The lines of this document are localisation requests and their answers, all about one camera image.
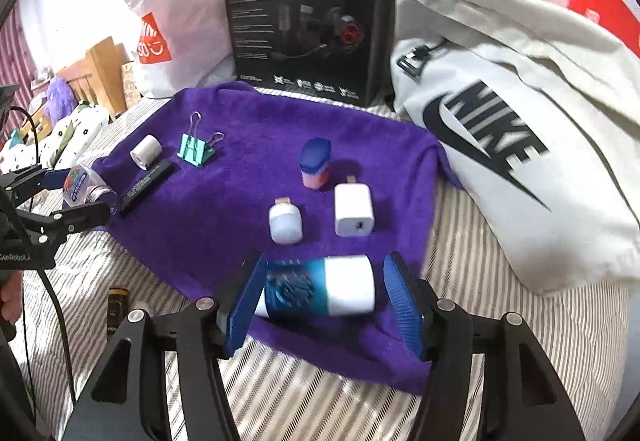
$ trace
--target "red box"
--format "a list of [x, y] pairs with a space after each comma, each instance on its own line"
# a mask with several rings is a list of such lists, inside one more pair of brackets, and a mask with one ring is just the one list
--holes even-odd
[[640, 22], [623, 0], [569, 0], [568, 8], [609, 30], [640, 57]]

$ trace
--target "white nike bag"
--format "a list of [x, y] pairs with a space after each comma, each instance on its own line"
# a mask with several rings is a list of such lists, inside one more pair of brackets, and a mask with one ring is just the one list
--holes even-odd
[[224, 0], [125, 0], [142, 21], [136, 85], [146, 96], [166, 98], [184, 87], [233, 78]]
[[396, 0], [396, 111], [428, 128], [520, 281], [640, 280], [640, 60], [541, 0]]

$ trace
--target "teal binder clip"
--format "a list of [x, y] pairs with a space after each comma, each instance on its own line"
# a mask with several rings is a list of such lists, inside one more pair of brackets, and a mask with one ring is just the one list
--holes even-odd
[[180, 150], [177, 154], [178, 158], [197, 167], [202, 167], [207, 163], [216, 153], [214, 145], [225, 139], [222, 132], [215, 132], [208, 142], [198, 138], [196, 133], [201, 119], [202, 115], [198, 111], [191, 113], [189, 131], [182, 135]]

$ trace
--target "pink curtain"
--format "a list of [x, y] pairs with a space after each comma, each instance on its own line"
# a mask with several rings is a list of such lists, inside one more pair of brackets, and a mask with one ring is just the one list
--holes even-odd
[[[31, 77], [35, 71], [35, 64], [27, 41], [24, 38], [22, 21], [18, 6], [14, 6], [2, 28], [0, 28], [0, 84], [20, 84], [15, 92], [14, 105], [25, 109], [29, 106], [31, 95]], [[20, 127], [24, 116], [11, 113], [9, 121], [0, 133], [0, 141], [6, 141], [11, 132]]]

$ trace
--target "black rectangular box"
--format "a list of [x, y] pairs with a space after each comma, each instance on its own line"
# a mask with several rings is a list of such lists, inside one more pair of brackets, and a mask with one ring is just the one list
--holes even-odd
[[238, 78], [367, 106], [388, 71], [393, 0], [225, 0]]

